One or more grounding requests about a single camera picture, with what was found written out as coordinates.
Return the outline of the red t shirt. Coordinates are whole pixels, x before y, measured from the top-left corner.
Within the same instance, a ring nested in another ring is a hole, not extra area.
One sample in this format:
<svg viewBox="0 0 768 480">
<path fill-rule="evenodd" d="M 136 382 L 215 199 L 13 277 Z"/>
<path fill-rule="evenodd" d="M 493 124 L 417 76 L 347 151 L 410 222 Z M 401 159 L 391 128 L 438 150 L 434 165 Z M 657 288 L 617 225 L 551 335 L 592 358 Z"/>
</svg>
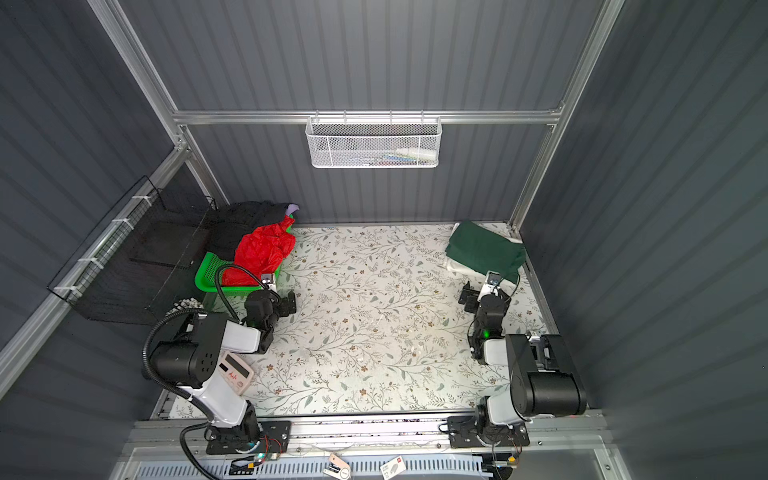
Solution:
<svg viewBox="0 0 768 480">
<path fill-rule="evenodd" d="M 280 223 L 255 229 L 242 238 L 230 262 L 257 277 L 275 273 L 296 246 L 296 237 L 290 232 L 294 222 L 292 216 L 285 216 Z"/>
</svg>

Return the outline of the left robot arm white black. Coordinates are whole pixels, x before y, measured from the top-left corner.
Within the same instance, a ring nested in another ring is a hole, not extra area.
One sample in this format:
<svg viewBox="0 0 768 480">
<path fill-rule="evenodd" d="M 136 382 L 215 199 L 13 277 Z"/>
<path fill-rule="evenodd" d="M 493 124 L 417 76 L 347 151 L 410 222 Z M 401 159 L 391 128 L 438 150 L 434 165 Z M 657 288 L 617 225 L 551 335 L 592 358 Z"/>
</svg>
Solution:
<svg viewBox="0 0 768 480">
<path fill-rule="evenodd" d="M 240 321 L 225 312 L 184 308 L 167 314 L 142 347 L 145 377 L 189 402 L 206 420 L 198 427 L 213 455 L 254 455 L 259 460 L 287 451 L 289 421 L 258 419 L 241 390 L 253 372 L 239 353 L 265 353 L 279 319 L 297 311 L 295 293 L 251 292 Z"/>
</svg>

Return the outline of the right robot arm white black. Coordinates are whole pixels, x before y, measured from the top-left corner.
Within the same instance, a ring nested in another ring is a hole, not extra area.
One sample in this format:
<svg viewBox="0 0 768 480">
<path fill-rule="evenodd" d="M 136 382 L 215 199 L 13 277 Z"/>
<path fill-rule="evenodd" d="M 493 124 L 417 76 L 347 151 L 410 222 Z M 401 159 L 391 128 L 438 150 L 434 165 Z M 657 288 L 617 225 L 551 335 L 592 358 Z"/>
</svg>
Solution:
<svg viewBox="0 0 768 480">
<path fill-rule="evenodd" d="M 587 410 L 587 394 L 575 364 L 558 334 L 506 334 L 503 319 L 512 297 L 486 283 L 462 287 L 458 303 L 473 315 L 467 333 L 472 359 L 482 366 L 507 369 L 501 390 L 482 397 L 470 415 L 446 421 L 453 449 L 530 444 L 527 423 L 541 415 L 570 417 Z"/>
</svg>

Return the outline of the green plastic basket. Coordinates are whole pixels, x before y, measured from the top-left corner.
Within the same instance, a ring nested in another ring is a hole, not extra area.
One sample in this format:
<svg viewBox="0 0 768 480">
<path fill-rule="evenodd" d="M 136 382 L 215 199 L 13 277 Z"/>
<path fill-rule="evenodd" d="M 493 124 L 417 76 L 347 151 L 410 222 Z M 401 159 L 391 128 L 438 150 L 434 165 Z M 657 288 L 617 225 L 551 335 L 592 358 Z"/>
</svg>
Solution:
<svg viewBox="0 0 768 480">
<path fill-rule="evenodd" d="M 219 280 L 223 293 L 226 296 L 247 296 L 253 291 L 260 290 L 260 286 L 245 272 L 237 268 L 227 268 L 219 275 L 218 269 L 223 265 L 233 264 L 230 261 L 219 259 L 215 254 L 206 251 L 204 258 L 195 276 L 196 287 L 205 293 L 216 293 L 216 280 Z M 279 277 L 280 269 L 275 272 Z"/>
</svg>

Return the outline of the white calculator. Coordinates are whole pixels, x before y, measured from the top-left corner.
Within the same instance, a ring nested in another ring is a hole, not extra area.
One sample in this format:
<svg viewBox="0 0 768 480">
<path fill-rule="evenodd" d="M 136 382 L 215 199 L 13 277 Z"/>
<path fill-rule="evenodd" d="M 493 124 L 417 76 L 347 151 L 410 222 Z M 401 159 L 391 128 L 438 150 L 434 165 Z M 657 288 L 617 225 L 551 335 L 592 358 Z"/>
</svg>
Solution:
<svg viewBox="0 0 768 480">
<path fill-rule="evenodd" d="M 254 371 L 250 365 L 243 358 L 230 351 L 221 353 L 217 370 L 238 395 L 245 393 L 254 377 Z"/>
</svg>

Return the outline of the cup of pens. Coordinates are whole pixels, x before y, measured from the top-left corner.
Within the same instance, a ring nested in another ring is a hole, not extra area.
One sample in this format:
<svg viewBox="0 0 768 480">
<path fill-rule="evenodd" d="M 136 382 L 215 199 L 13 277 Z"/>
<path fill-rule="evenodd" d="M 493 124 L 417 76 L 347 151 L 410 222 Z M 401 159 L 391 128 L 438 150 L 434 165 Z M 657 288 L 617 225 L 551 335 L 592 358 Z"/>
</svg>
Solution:
<svg viewBox="0 0 768 480">
<path fill-rule="evenodd" d="M 195 298 L 186 298 L 176 301 L 173 306 L 170 308 L 169 311 L 166 312 L 166 315 L 170 315 L 172 313 L 175 313 L 177 311 L 182 310 L 188 310 L 188 309 L 203 309 L 204 305 Z"/>
</svg>

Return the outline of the black t shirt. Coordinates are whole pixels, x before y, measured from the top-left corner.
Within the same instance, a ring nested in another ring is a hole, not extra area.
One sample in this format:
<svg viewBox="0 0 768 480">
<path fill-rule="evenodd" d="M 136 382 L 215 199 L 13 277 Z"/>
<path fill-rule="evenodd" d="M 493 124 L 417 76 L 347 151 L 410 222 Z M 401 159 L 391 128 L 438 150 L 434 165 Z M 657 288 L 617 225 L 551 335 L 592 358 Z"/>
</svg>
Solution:
<svg viewBox="0 0 768 480">
<path fill-rule="evenodd" d="M 289 204 L 295 203 L 245 201 L 215 210 L 206 225 L 210 233 L 207 251 L 233 261 L 242 238 L 259 227 L 280 223 Z"/>
</svg>

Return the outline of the white bottle in basket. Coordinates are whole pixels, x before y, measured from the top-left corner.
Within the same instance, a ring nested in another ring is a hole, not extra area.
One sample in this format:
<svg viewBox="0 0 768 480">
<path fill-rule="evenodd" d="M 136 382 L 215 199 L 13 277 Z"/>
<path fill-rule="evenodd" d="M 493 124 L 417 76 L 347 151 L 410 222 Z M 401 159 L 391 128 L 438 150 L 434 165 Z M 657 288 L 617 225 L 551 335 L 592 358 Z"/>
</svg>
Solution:
<svg viewBox="0 0 768 480">
<path fill-rule="evenodd" d="M 411 158 L 420 163 L 433 162 L 438 159 L 437 150 L 419 147 L 397 148 L 396 154 L 402 157 Z"/>
</svg>

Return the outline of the white tag card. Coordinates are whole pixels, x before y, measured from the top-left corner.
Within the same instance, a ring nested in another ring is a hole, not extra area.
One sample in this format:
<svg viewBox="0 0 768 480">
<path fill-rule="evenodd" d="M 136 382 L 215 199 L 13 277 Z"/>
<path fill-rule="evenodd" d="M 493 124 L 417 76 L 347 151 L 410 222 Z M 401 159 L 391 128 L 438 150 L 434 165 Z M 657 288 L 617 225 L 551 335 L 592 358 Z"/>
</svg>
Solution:
<svg viewBox="0 0 768 480">
<path fill-rule="evenodd" d="M 328 457 L 328 464 L 323 469 L 323 474 L 336 480 L 350 480 L 351 467 L 335 453 L 331 453 Z"/>
</svg>

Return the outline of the white label card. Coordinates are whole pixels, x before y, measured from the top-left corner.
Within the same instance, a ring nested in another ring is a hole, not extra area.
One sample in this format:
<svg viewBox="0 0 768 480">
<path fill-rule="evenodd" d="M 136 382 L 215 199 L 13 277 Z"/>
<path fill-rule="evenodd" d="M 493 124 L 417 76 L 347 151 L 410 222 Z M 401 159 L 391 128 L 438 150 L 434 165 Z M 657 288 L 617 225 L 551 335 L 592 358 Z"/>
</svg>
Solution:
<svg viewBox="0 0 768 480">
<path fill-rule="evenodd" d="M 380 466 L 380 472 L 384 480 L 392 480 L 406 470 L 406 462 L 402 456 L 397 456 Z"/>
</svg>

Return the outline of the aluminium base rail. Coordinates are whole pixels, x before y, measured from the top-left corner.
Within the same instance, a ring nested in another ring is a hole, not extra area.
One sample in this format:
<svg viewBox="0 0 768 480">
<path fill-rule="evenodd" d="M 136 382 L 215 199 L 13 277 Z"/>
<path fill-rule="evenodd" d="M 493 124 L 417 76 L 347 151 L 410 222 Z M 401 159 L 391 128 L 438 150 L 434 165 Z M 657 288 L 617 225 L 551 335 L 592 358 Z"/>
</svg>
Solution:
<svg viewBox="0 0 768 480">
<path fill-rule="evenodd" d="M 179 445 L 191 420 L 140 421 L 115 465 L 113 479 L 332 479 L 323 474 L 335 453 L 351 479 L 383 479 L 380 466 L 402 456 L 407 470 L 393 479 L 627 479 L 629 470 L 598 410 L 539 417 L 527 423 L 530 444 L 453 449 L 446 421 L 469 410 L 266 417 L 289 421 L 287 451 L 254 455 L 206 453 L 202 431 L 190 432 L 192 465 Z"/>
</svg>

